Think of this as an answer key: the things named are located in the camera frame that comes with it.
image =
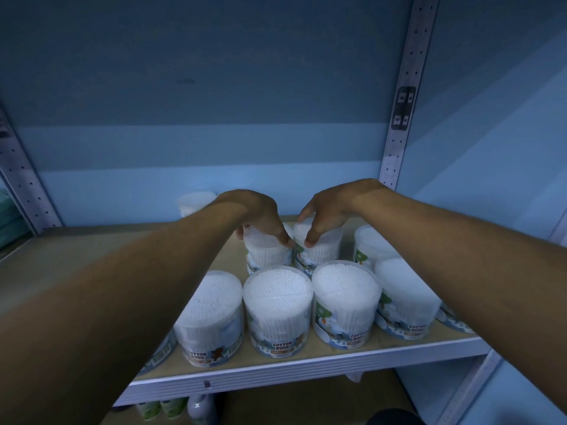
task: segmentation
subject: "shelf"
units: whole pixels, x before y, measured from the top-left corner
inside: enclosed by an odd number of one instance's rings
[[[221,424],[364,425],[377,411],[403,408],[414,412],[393,370],[366,373],[360,383],[344,376],[232,391],[217,398]],[[135,408],[109,413],[101,425],[142,425]],[[163,414],[152,425],[188,425],[183,413],[171,422]]]
[[[352,257],[353,233],[363,223],[360,218],[353,218],[345,224],[343,258]],[[0,264],[3,292],[0,314],[112,249],[160,226],[162,224],[55,228],[30,240]],[[248,274],[243,242],[232,236],[211,269],[230,271],[244,282]],[[458,333],[438,322],[429,336],[420,342],[403,341],[375,327],[362,348],[346,353],[331,348],[311,334],[300,353],[283,360],[261,356],[246,338],[228,363],[212,369],[193,367],[177,347],[161,366],[135,379],[116,405],[474,357],[487,354],[489,349],[478,336]]]

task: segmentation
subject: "perforated metal post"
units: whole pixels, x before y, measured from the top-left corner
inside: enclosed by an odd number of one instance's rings
[[[439,0],[413,1],[379,177],[380,182],[394,190],[400,174],[438,4]]]
[[[0,172],[14,202],[35,235],[46,228],[61,226],[59,216],[2,109]]]

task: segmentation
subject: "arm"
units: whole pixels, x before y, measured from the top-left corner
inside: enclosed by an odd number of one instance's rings
[[[225,192],[3,316],[2,421],[100,423],[242,223],[291,243],[274,200]]]
[[[567,249],[365,179],[316,194],[306,245],[362,216],[459,317],[567,413]]]

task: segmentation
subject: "white bottle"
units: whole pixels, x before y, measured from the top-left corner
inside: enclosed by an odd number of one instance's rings
[[[187,411],[193,425],[216,425],[214,395],[191,395],[187,402]]]

